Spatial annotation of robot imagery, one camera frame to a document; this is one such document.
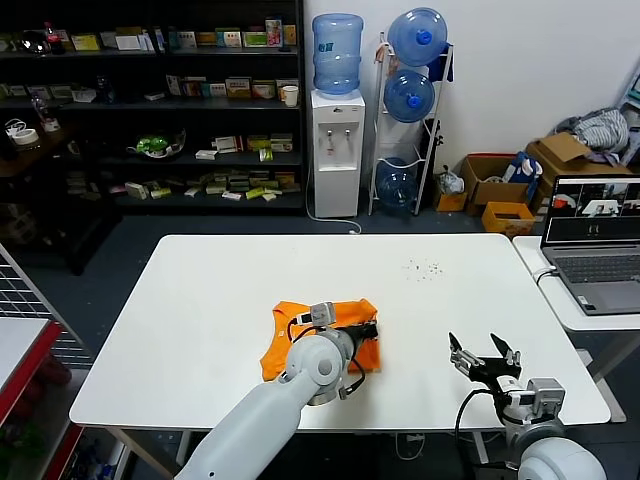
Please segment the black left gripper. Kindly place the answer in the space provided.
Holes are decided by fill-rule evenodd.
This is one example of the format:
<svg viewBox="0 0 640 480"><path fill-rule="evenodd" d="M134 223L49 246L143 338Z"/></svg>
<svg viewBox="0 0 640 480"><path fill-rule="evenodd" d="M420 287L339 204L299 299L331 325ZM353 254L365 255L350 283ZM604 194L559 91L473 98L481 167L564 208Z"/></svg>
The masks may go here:
<svg viewBox="0 0 640 480"><path fill-rule="evenodd" d="M379 341L378 325L375 322L350 325L344 328L344 332L349 336L355 346L361 346L366 340Z"/></svg>

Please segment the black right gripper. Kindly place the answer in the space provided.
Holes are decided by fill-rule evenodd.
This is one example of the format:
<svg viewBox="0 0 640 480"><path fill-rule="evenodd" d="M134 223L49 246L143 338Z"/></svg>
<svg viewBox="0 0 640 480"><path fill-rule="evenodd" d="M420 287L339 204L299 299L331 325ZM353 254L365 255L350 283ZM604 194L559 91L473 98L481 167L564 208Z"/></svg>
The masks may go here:
<svg viewBox="0 0 640 480"><path fill-rule="evenodd" d="M502 394L511 384L518 384L521 375L520 352L491 333L491 339L502 357L477 357L462 348L456 336L450 332L450 362L463 375L474 382L484 384L492 393Z"/></svg>

